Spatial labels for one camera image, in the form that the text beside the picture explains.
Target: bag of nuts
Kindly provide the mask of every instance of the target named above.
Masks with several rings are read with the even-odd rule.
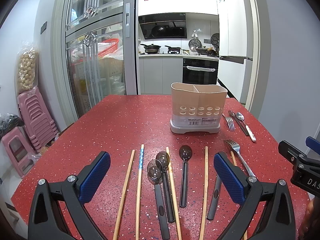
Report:
[[[38,85],[38,52],[34,45],[25,44],[17,58],[17,91],[23,93]]]

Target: screw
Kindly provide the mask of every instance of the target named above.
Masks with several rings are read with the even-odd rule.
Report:
[[[45,183],[45,179],[40,179],[39,181],[38,181],[38,184],[39,185],[43,185]]]
[[[254,182],[257,181],[257,178],[256,178],[255,176],[250,176],[250,177],[249,177],[249,181],[252,182],[252,183],[254,183]]]
[[[68,177],[68,181],[69,182],[73,182],[75,180],[76,180],[76,176],[75,175],[71,175],[71,176]]]
[[[285,186],[285,184],[287,184],[287,183],[285,182],[284,179],[281,179],[281,180],[279,180],[279,184],[282,185],[282,186]]]

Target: sliding glass door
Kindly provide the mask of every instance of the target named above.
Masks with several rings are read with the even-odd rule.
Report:
[[[66,68],[78,117],[105,96],[137,94],[135,0],[69,0]]]

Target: countertop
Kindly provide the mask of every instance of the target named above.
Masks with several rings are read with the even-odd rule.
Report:
[[[204,55],[169,54],[169,53],[143,54],[143,55],[139,55],[139,57],[184,57],[184,58],[198,58],[198,59],[219,61],[219,57],[209,57]]]
[[[179,208],[179,215],[182,238],[196,240],[200,232],[203,204],[204,147],[209,147],[208,211],[216,179],[213,156],[219,151],[228,152],[223,140],[231,138],[241,145],[240,151],[243,158],[260,181],[275,183],[279,178],[286,180],[298,228],[309,198],[305,191],[290,183],[292,164],[278,153],[278,143],[265,127],[238,101],[227,98],[224,113],[227,114],[229,109],[244,114],[247,124],[257,138],[256,143],[246,137],[237,124],[235,124],[235,132],[229,131],[224,118],[220,121],[221,129],[217,134],[172,133],[169,127],[171,96],[107,96],[65,131],[40,158],[20,183],[12,197],[12,202],[24,221],[28,222],[34,190],[39,179],[46,178],[49,182],[63,181],[70,174],[78,174],[85,165],[92,162],[100,151],[107,151],[111,155],[111,167],[93,199],[85,206],[103,234],[108,239],[112,239],[130,154],[132,149],[136,149],[118,238],[119,240],[134,240],[139,149],[144,143],[140,239],[161,239],[154,189],[147,178],[146,168],[148,162],[155,158],[159,151],[165,150],[166,146],[170,148],[179,203],[182,160],[178,150],[181,145],[188,144],[193,149],[193,156],[188,162],[187,207]],[[238,157],[236,160],[244,170]],[[238,208],[239,205],[231,201],[228,192],[222,185],[215,218],[213,221],[206,220],[204,239],[217,239]],[[81,239],[64,203],[61,204],[61,209],[71,233],[75,238]],[[259,205],[257,214],[248,228],[249,237],[259,221],[262,209],[263,203]],[[175,223],[170,223],[169,228],[171,240],[176,240]]]

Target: metal fork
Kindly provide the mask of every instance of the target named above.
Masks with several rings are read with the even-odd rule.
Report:
[[[222,115],[224,116],[224,118],[226,119],[227,123],[228,123],[228,126],[229,126],[229,129],[230,131],[234,131],[235,130],[235,125],[233,123],[233,119],[231,117],[227,117],[225,116],[223,113]]]
[[[227,143],[232,148],[232,150],[234,150],[238,154],[238,156],[241,159],[243,165],[247,169],[247,172],[249,173],[249,175],[250,176],[255,176],[253,174],[252,170],[250,169],[250,167],[247,165],[247,163],[245,162],[245,160],[242,158],[242,156],[240,154],[240,145],[238,143],[236,143],[235,141],[233,141],[233,140],[224,140],[224,142]]]

